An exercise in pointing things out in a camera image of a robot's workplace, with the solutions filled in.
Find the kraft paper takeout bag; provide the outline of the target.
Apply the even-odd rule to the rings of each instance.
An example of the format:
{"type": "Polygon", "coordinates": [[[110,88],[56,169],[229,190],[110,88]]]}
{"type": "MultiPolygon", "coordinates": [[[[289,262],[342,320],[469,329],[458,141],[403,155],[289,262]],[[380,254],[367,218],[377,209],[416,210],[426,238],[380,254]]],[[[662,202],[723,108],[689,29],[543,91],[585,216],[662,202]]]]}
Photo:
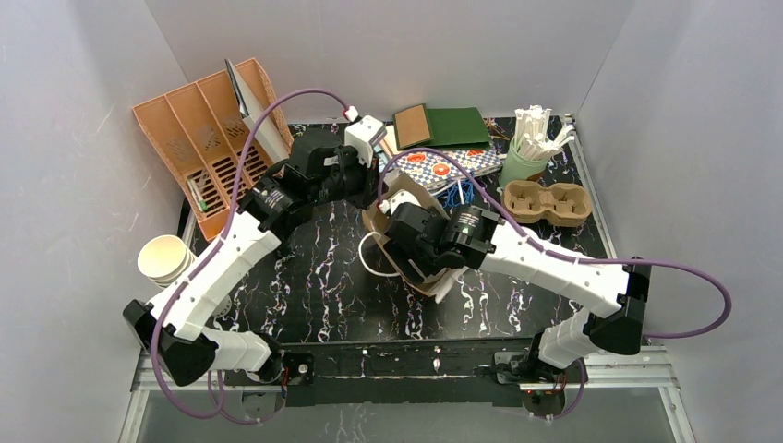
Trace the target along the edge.
{"type": "Polygon", "coordinates": [[[423,186],[404,172],[391,173],[383,179],[382,184],[388,189],[381,196],[381,208],[373,204],[368,210],[362,211],[362,222],[368,231],[368,236],[374,239],[384,257],[391,263],[394,272],[388,274],[389,278],[400,277],[410,288],[433,298],[436,304],[440,304],[457,280],[467,271],[467,267],[425,273],[423,268],[414,262],[412,255],[402,256],[392,253],[392,239],[386,231],[392,224],[391,216],[406,203],[427,213],[434,210],[435,214],[442,218],[446,218],[447,214],[441,204],[423,186]]]}

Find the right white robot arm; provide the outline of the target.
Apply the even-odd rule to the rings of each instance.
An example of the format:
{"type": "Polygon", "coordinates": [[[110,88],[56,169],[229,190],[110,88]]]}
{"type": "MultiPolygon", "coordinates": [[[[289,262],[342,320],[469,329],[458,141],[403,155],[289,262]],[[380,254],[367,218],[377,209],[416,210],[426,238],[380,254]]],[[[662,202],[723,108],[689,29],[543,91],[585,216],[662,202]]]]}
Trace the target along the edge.
{"type": "Polygon", "coordinates": [[[525,377],[558,374],[598,351],[639,353],[650,269],[561,260],[547,244],[497,212],[463,205],[445,216],[415,202],[385,201],[385,249],[404,277],[421,283],[447,269],[477,269],[527,281],[573,300],[581,310],[537,333],[520,363],[525,377]]]}

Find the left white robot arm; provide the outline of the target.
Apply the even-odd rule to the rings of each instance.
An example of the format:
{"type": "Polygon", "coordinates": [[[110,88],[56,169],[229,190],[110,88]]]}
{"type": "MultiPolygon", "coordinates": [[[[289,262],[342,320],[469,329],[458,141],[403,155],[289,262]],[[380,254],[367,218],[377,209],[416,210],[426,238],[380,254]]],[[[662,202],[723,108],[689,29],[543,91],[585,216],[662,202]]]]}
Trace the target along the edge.
{"type": "Polygon", "coordinates": [[[151,354],[156,377],[187,386],[209,371],[244,370],[264,383],[285,371],[283,350],[270,335],[208,327],[226,296],[262,259],[312,219],[316,207],[344,200],[362,210],[375,202],[379,155],[366,141],[340,143],[326,134],[299,138],[289,160],[274,164],[241,198],[227,233],[170,286],[123,317],[151,354]]]}

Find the stack of pulp cup carriers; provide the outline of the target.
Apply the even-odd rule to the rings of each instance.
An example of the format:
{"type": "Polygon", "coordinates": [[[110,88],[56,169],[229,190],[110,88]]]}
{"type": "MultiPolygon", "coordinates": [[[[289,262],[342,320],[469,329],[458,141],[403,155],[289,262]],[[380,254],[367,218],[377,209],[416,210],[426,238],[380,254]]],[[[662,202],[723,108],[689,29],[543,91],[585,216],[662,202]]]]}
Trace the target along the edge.
{"type": "Polygon", "coordinates": [[[578,227],[592,214],[593,205],[582,186],[514,180],[503,189],[502,205],[520,224],[546,221],[556,227],[578,227]]]}

